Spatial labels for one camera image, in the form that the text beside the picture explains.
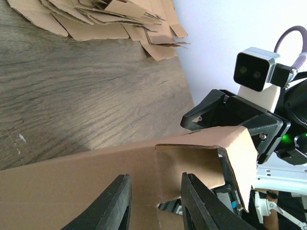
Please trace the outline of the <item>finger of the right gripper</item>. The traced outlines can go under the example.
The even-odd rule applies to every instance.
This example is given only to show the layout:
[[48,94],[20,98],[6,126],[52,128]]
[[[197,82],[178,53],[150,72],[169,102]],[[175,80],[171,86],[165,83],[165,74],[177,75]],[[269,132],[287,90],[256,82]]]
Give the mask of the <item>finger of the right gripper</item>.
[[224,114],[225,102],[232,93],[227,90],[211,90],[194,108],[182,116],[181,127],[195,131],[210,127],[231,126],[231,119]]

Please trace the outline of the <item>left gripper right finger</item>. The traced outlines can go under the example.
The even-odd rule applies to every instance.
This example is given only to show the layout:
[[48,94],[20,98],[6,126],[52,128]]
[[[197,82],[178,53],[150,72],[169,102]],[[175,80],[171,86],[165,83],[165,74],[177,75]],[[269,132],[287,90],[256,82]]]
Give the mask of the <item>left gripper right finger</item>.
[[186,230],[252,230],[230,211],[194,174],[184,172],[181,181],[181,204]]

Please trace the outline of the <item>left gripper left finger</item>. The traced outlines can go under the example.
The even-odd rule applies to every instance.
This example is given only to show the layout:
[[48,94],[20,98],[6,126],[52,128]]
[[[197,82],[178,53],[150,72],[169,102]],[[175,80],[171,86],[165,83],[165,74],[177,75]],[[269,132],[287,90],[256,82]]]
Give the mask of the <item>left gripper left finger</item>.
[[64,230],[128,230],[130,227],[132,185],[121,174]]

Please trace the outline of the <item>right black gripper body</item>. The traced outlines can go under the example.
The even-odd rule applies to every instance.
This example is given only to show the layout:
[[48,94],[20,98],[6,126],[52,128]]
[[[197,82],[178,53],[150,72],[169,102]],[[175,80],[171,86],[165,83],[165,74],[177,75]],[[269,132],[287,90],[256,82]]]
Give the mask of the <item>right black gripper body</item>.
[[223,95],[216,103],[206,96],[200,103],[204,113],[200,124],[207,127],[243,126],[248,129],[258,152],[257,163],[272,155],[291,122],[237,95]]

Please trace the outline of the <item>brown cardboard box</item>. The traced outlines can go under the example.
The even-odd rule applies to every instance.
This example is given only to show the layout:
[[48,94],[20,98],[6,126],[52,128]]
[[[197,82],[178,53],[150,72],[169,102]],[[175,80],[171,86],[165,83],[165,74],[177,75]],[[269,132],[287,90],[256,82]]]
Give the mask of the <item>brown cardboard box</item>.
[[132,230],[181,230],[183,218],[160,211],[179,198],[183,173],[208,188],[225,184],[219,156],[230,163],[241,203],[248,207],[257,151],[242,126],[212,127],[60,157],[1,171],[0,227],[59,230],[81,214],[120,174],[132,182]]

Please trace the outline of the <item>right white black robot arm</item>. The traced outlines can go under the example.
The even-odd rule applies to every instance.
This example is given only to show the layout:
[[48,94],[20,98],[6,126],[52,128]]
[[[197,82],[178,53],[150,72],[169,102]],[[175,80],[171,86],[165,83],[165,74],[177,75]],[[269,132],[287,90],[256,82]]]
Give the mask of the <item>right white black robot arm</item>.
[[240,87],[238,94],[211,90],[183,115],[188,130],[216,126],[244,126],[258,151],[257,163],[272,155],[291,164],[307,162],[307,74],[301,72],[286,88],[272,85],[256,92]]

